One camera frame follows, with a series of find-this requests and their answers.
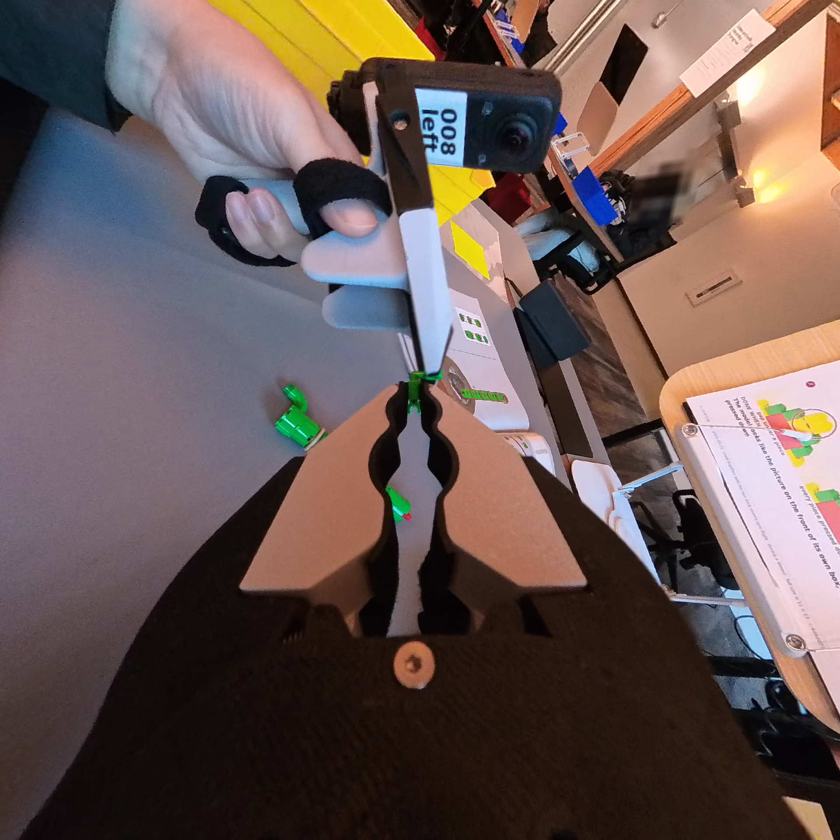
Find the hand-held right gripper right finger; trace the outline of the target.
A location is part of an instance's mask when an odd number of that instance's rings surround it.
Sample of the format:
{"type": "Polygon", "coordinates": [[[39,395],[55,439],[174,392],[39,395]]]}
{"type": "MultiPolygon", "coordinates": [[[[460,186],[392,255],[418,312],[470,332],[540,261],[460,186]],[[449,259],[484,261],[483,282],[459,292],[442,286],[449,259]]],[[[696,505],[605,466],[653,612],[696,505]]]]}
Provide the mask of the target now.
{"type": "Polygon", "coordinates": [[[440,484],[418,573],[420,632],[467,634],[496,606],[585,589],[543,493],[566,487],[438,389],[420,385],[418,403],[440,484]]]}

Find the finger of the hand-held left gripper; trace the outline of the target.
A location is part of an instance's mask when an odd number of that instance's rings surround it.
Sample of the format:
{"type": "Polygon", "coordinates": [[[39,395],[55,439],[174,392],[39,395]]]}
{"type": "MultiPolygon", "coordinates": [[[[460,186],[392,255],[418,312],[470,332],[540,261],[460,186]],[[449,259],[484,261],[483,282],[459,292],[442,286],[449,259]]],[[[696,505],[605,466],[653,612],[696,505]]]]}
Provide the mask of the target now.
{"type": "Polygon", "coordinates": [[[398,218],[413,312],[417,369],[437,374],[453,328],[452,301],[435,210],[414,209],[398,218]]]}

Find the green bamboo stalk model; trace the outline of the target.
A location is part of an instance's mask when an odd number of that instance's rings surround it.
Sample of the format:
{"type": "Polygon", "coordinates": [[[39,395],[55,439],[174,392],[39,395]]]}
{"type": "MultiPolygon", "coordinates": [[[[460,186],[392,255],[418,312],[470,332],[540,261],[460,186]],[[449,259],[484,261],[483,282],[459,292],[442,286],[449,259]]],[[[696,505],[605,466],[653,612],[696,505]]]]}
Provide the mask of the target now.
{"type": "MultiPolygon", "coordinates": [[[[283,394],[289,400],[290,406],[275,421],[275,428],[284,437],[308,452],[326,438],[329,432],[309,416],[308,400],[294,384],[286,385],[283,388],[283,394]]],[[[395,522],[411,521],[413,518],[411,502],[390,485],[386,486],[385,491],[391,500],[395,522]]]]}

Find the yellow plastic bin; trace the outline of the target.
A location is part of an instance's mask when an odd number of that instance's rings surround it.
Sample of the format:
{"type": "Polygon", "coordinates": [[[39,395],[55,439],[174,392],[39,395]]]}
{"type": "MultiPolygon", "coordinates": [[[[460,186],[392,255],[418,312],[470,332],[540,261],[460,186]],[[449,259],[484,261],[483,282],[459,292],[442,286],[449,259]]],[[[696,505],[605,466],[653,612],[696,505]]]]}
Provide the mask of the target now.
{"type": "Polygon", "coordinates": [[[434,60],[386,1],[212,1],[327,107],[331,82],[375,57],[434,60]]]}

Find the small green hooked piece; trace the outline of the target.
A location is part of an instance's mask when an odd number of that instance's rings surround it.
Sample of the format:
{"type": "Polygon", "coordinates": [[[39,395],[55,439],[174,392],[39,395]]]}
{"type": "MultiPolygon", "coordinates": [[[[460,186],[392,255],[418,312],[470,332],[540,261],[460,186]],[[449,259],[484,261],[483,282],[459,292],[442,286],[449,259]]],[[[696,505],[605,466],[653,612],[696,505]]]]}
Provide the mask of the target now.
{"type": "Polygon", "coordinates": [[[420,414],[421,401],[424,393],[434,387],[442,378],[443,372],[429,374],[424,371],[413,371],[409,374],[407,383],[407,413],[420,414]]]}

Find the person's left forearm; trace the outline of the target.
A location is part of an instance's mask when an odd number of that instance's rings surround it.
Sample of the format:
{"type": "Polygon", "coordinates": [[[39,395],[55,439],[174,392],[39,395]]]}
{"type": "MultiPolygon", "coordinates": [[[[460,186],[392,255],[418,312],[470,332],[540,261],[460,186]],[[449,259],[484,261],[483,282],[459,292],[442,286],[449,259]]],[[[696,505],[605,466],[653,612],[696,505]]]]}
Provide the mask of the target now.
{"type": "Polygon", "coordinates": [[[113,1],[2,1],[1,76],[118,132],[130,116],[106,82],[113,1]]]}

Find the grey desk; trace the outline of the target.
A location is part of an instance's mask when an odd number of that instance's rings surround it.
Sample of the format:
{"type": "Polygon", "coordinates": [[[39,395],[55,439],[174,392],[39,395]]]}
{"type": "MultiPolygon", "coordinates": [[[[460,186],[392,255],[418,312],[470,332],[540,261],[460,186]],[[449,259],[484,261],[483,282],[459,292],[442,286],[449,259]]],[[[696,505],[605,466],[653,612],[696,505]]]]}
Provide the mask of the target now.
{"type": "Polygon", "coordinates": [[[2,838],[91,729],[183,565],[298,451],[406,375],[391,332],[322,320],[325,287],[225,257],[198,186],[137,119],[49,112],[2,232],[2,838]]]}

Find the person's left hand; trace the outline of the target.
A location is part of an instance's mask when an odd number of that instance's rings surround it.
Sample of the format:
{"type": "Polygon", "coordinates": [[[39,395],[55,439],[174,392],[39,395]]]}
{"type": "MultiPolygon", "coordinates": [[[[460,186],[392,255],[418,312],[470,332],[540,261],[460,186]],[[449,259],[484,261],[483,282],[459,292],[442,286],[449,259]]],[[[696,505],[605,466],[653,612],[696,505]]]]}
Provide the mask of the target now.
{"type": "Polygon", "coordinates": [[[202,1],[120,1],[106,80],[199,182],[278,180],[311,161],[362,165],[341,127],[247,29],[202,1]]]}

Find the clear sheet with yellow square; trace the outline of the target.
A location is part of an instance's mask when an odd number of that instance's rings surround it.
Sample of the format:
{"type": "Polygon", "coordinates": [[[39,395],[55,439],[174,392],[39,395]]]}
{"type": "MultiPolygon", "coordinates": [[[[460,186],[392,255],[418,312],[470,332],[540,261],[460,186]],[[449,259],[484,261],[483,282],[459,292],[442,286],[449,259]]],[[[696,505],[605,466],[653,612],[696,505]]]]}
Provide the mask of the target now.
{"type": "Polygon", "coordinates": [[[515,308],[515,292],[508,280],[497,227],[473,203],[449,221],[456,257],[510,308],[515,308]]]}

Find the open instruction booklet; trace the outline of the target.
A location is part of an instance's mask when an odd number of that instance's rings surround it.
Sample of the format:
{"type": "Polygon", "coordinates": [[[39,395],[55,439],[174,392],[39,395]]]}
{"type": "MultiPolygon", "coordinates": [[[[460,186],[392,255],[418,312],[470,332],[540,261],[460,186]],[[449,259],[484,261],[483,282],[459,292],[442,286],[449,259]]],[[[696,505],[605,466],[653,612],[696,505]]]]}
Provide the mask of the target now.
{"type": "Polygon", "coordinates": [[[530,429],[529,415],[502,365],[479,301],[457,290],[451,290],[450,297],[454,326],[433,386],[555,476],[550,445],[530,429]]]}

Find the red container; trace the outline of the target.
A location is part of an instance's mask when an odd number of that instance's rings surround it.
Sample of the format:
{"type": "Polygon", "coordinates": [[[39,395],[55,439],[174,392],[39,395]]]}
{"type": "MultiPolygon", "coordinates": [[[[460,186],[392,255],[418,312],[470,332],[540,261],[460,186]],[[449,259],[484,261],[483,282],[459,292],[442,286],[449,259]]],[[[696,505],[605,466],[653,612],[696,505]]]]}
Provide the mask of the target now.
{"type": "Polygon", "coordinates": [[[496,185],[486,191],[483,199],[510,226],[515,226],[532,206],[531,193],[524,176],[512,172],[498,179],[496,185]]]}

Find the black power adapter box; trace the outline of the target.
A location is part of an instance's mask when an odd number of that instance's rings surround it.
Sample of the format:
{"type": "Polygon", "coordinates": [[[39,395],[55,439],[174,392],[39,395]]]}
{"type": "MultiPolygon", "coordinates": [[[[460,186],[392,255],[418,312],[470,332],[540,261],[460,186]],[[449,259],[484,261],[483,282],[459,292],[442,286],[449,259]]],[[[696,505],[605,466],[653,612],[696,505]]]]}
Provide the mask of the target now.
{"type": "Polygon", "coordinates": [[[534,363],[541,370],[569,360],[592,344],[550,280],[520,297],[514,315],[534,363]]]}

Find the white document stand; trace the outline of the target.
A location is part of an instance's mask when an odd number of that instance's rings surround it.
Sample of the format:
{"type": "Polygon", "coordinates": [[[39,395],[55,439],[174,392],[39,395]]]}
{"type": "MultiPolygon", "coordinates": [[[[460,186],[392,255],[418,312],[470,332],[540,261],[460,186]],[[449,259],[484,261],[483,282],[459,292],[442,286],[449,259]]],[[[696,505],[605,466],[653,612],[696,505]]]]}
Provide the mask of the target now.
{"type": "Polygon", "coordinates": [[[683,427],[690,423],[686,405],[691,397],[741,388],[780,375],[838,361],[839,321],[795,332],[779,339],[756,344],[690,365],[672,375],[659,397],[659,410],[665,430],[675,447],[678,460],[710,522],[725,557],[740,585],[741,606],[750,608],[772,654],[780,675],[791,692],[813,716],[833,732],[839,732],[837,706],[809,655],[793,657],[780,635],[778,612],[764,593],[772,580],[766,572],[752,572],[749,552],[754,547],[740,545],[748,534],[718,469],[709,455],[696,455],[696,437],[687,437],[683,427]]]}

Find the paper sign on beam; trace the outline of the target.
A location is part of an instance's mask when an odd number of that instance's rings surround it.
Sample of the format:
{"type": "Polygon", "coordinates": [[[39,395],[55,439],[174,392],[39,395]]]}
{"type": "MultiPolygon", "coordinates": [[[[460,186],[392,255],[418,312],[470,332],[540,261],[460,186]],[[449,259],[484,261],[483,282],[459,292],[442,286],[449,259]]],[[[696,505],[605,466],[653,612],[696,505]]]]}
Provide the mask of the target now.
{"type": "Polygon", "coordinates": [[[750,10],[679,76],[681,83],[699,98],[774,32],[757,10],[750,10]]]}

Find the white wall plate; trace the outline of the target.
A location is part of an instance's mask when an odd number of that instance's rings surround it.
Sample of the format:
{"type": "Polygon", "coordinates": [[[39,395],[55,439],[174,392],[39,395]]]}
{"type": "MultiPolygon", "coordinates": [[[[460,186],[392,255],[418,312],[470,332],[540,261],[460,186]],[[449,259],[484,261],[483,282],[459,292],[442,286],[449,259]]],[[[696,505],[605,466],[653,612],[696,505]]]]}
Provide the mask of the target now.
{"type": "Polygon", "coordinates": [[[686,299],[692,307],[698,307],[719,297],[726,291],[737,288],[742,284],[742,277],[735,270],[726,270],[718,275],[697,284],[686,291],[686,299]]]}

